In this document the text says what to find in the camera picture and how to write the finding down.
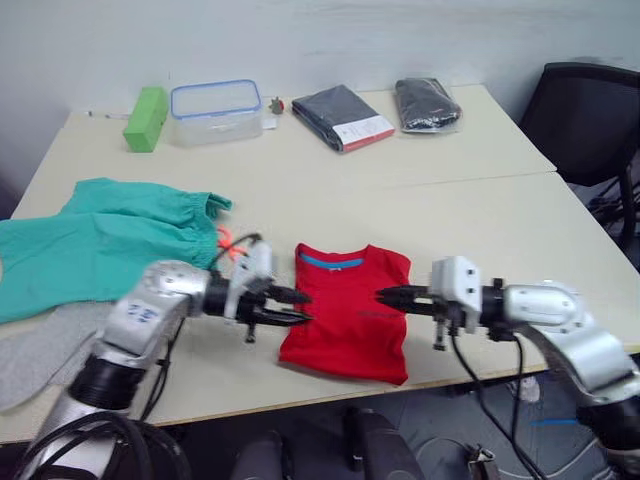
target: packaged black clothing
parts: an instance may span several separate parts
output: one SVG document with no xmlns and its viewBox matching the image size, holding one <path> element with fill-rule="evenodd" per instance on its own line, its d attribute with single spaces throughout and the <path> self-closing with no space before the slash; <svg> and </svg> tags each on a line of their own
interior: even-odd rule
<svg viewBox="0 0 640 480">
<path fill-rule="evenodd" d="M 291 103 L 293 113 L 331 148 L 350 151 L 393 134 L 389 121 L 344 85 Z"/>
<path fill-rule="evenodd" d="M 398 80 L 396 100 L 403 132 L 446 131 L 462 115 L 462 109 L 435 78 Z"/>
</svg>

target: plastic bag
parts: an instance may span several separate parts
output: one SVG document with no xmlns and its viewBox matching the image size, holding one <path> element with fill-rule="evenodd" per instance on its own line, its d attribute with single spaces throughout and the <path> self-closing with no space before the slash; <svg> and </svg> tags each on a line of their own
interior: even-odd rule
<svg viewBox="0 0 640 480">
<path fill-rule="evenodd" d="M 456 130 L 460 106 L 435 78 L 405 78 L 396 82 L 402 131 L 437 133 Z"/>
</svg>

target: red t-shirt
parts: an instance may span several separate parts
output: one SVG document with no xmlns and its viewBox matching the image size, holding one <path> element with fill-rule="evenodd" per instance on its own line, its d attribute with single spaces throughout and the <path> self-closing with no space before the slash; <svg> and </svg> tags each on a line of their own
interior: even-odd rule
<svg viewBox="0 0 640 480">
<path fill-rule="evenodd" d="M 375 292 L 407 285 L 410 267 L 405 256 L 373 245 L 344 254 L 298 245 L 296 288 L 311 297 L 303 310 L 313 319 L 291 328 L 280 360 L 336 375 L 403 383 L 405 316 L 378 303 Z"/>
</svg>

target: black cable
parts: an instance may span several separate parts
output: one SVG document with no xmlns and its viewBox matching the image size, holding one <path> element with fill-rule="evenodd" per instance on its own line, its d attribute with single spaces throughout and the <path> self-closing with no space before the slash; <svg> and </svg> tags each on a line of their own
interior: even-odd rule
<svg viewBox="0 0 640 480">
<path fill-rule="evenodd" d="M 225 253 L 227 253 L 233 247 L 236 247 L 239 244 L 241 244 L 242 242 L 245 242 L 247 240 L 253 240 L 254 242 L 257 242 L 259 240 L 262 240 L 262 235 L 260 235 L 259 233 L 248 233 L 246 235 L 243 235 L 243 236 L 237 238 L 236 240 L 231 242 L 229 245 L 224 247 L 222 250 L 220 250 L 215 257 L 213 257 L 213 260 L 211 260 L 211 268 L 213 268 L 213 266 L 216 263 L 218 263 L 218 260 L 220 260 Z"/>
<path fill-rule="evenodd" d="M 73 433 L 79 428 L 98 422 L 108 422 L 114 430 L 120 433 L 127 443 L 129 443 L 133 449 L 134 458 L 136 459 L 136 466 L 138 470 L 137 478 L 140 480 L 151 480 L 151 458 L 149 457 L 149 450 L 144 443 L 142 434 L 135 428 L 131 420 L 113 412 L 91 413 L 79 418 L 78 420 L 69 422 L 45 435 L 41 440 L 38 440 L 29 448 L 29 450 L 27 450 L 24 457 L 18 464 L 14 478 L 20 478 L 24 469 L 27 468 L 33 459 L 58 438 L 69 433 Z"/>
<path fill-rule="evenodd" d="M 107 468 L 105 468 L 104 472 L 102 473 L 102 478 L 100 480 L 113 480 L 115 478 L 116 473 L 118 473 L 120 461 L 124 456 L 127 446 L 128 445 L 124 441 L 116 441 L 116 443 L 113 445 L 111 458 L 109 459 Z"/>
<path fill-rule="evenodd" d="M 482 383 L 480 382 L 480 379 L 478 378 L 476 373 L 471 369 L 471 367 L 465 360 L 464 356 L 462 355 L 462 352 L 458 347 L 458 340 L 457 340 L 457 336 L 455 335 L 455 332 L 454 334 L 451 335 L 451 344 L 453 346 L 453 351 L 455 352 L 456 357 L 458 357 L 458 361 L 460 362 L 462 367 L 465 369 L 467 374 L 473 380 L 473 384 L 477 392 L 478 403 L 480 404 L 480 408 L 482 409 L 484 414 L 489 418 L 489 420 L 491 420 L 491 422 L 496 426 L 496 428 L 500 430 L 500 432 L 505 436 L 505 438 L 509 440 L 509 443 L 511 444 L 511 447 L 513 448 L 513 450 L 516 452 L 516 455 L 518 455 L 518 453 L 520 454 L 518 455 L 518 459 L 520 459 L 520 456 L 522 456 L 522 459 L 524 459 L 524 462 L 522 462 L 522 465 L 529 472 L 529 474 L 531 474 L 533 478 L 539 478 L 540 480 L 547 480 L 547 477 L 545 476 L 545 474 L 540 470 L 540 468 L 535 464 L 535 462 L 529 457 L 529 455 L 527 455 L 527 453 L 523 451 L 522 448 L 520 448 L 520 445 L 518 445 L 515 439 L 512 438 L 509 432 L 507 432 L 507 430 L 498 421 L 496 416 L 487 407 L 484 401 L 484 387 L 482 386 Z"/>
<path fill-rule="evenodd" d="M 149 415 L 160 401 L 160 397 L 164 392 L 164 387 L 167 385 L 167 378 L 169 377 L 169 367 L 171 366 L 171 354 L 173 352 L 173 347 L 178 341 L 178 336 L 180 336 L 180 331 L 182 330 L 184 321 L 184 318 L 180 319 L 180 324 L 178 325 L 176 333 L 173 335 L 173 338 L 167 343 L 167 353 L 164 356 L 164 359 L 161 361 L 160 371 L 158 372 L 158 376 L 153 383 L 153 387 L 151 388 L 151 392 L 149 393 L 149 397 L 147 398 L 147 403 L 142 409 L 142 415 L 140 415 L 140 420 L 142 420 L 143 422 L 145 422 L 147 418 L 149 418 Z"/>
<path fill-rule="evenodd" d="M 81 443 L 84 443 L 90 438 L 96 437 L 99 434 L 106 434 L 110 432 L 112 433 L 113 431 L 114 431 L 114 428 L 111 424 L 103 423 L 101 425 L 98 425 L 97 427 L 93 427 L 91 430 L 82 432 L 80 435 L 70 440 L 64 447 L 56 451 L 56 453 L 54 453 L 49 458 L 47 458 L 47 460 L 38 467 L 38 469 L 35 471 L 33 476 L 36 478 L 40 478 L 40 476 L 42 475 L 42 473 L 44 473 L 45 470 L 49 469 L 54 463 L 56 463 L 58 460 L 64 457 L 68 452 L 76 448 Z"/>
<path fill-rule="evenodd" d="M 101 480 L 88 470 L 64 465 L 52 465 L 42 475 L 41 477 L 32 475 L 29 480 L 50 480 L 52 478 L 64 478 L 66 480 Z"/>
<path fill-rule="evenodd" d="M 518 337 L 514 336 L 514 340 L 518 350 L 518 377 L 516 379 L 516 395 L 513 400 L 513 412 L 511 414 L 511 438 L 517 443 L 518 420 L 520 417 L 520 405 L 522 403 L 520 394 L 522 392 L 522 377 L 524 376 L 524 348 L 522 347 L 522 341 Z M 527 463 L 527 459 L 520 455 L 518 449 L 514 449 L 514 452 L 518 460 L 520 460 L 520 463 L 523 465 Z"/>
<path fill-rule="evenodd" d="M 167 454 L 176 470 L 176 478 L 189 480 L 191 478 L 191 466 L 178 442 L 171 435 L 153 425 L 141 421 L 136 421 L 135 423 L 144 437 L 161 447 Z"/>
</svg>

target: teal pants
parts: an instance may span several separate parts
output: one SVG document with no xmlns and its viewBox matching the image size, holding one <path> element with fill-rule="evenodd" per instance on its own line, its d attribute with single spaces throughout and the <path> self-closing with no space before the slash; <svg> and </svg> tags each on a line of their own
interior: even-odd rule
<svg viewBox="0 0 640 480">
<path fill-rule="evenodd" d="M 0 323 L 64 303 L 116 300 L 157 260 L 209 268 L 231 202 L 153 183 L 78 182 L 58 215 L 0 222 Z"/>
</svg>

